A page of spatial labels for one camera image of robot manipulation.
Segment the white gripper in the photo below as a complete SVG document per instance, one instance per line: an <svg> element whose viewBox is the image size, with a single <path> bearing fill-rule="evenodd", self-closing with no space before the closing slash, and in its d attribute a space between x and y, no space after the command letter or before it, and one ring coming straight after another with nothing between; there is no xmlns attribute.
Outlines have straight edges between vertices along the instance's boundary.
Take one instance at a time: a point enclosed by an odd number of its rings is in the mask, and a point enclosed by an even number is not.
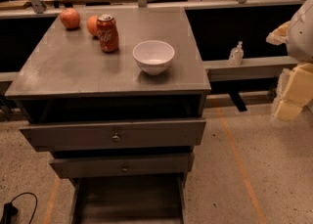
<svg viewBox="0 0 313 224"><path fill-rule="evenodd" d="M276 121L290 122L313 100L313 0L306 0L290 22L270 32L266 42L287 43L291 57L308 62L293 69L284 68L279 76L271 114Z"/></svg>

